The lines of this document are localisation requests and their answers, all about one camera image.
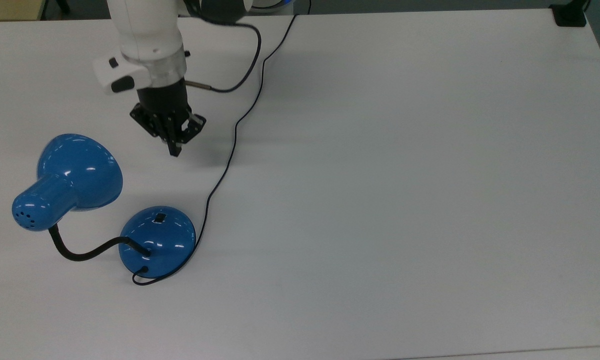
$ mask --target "white table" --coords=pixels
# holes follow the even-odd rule
[[[248,19],[263,54],[289,20]],[[254,34],[180,27],[188,79],[228,87],[242,76]],[[0,359],[600,346],[600,50],[590,27],[556,27],[548,9],[298,18],[241,125],[201,248],[149,287],[131,283],[115,250],[62,258],[46,232],[11,219],[14,196],[53,136],[80,133],[115,155],[124,189],[62,219],[71,250],[154,205],[199,228],[258,79],[228,95],[191,89],[208,123],[172,158],[129,118],[136,94],[105,96],[92,74],[116,37],[108,20],[0,23]]]

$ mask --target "blue desk lamp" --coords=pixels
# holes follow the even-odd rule
[[[92,259],[118,245],[122,263],[136,276],[159,280],[174,274],[193,254],[196,231],[178,209],[154,206],[127,221],[120,236],[87,253],[73,253],[63,243],[58,221],[76,212],[104,207],[122,191],[122,171],[111,153],[89,137],[54,137],[37,162],[37,182],[12,205],[16,223],[30,231],[48,230],[56,249],[74,262]]]

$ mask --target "lamp shade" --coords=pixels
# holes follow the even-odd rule
[[[62,134],[46,145],[37,162],[37,182],[12,204],[16,223],[45,231],[70,210],[104,207],[122,191],[122,171],[111,153],[94,139]]]

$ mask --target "blue lamp base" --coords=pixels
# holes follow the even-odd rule
[[[196,230],[189,217],[169,206],[149,207],[133,215],[120,236],[133,239],[151,252],[146,257],[127,244],[118,245],[124,266],[133,273],[147,267],[147,272],[138,274],[147,279],[178,269],[196,246]]]

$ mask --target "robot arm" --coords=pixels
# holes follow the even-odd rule
[[[188,52],[178,14],[188,9],[217,23],[234,23],[250,9],[252,0],[107,0],[107,4],[120,46],[94,61],[96,77],[108,94],[136,90],[139,102],[131,117],[166,142],[169,153],[177,157],[182,144],[206,123],[188,104],[184,83]]]

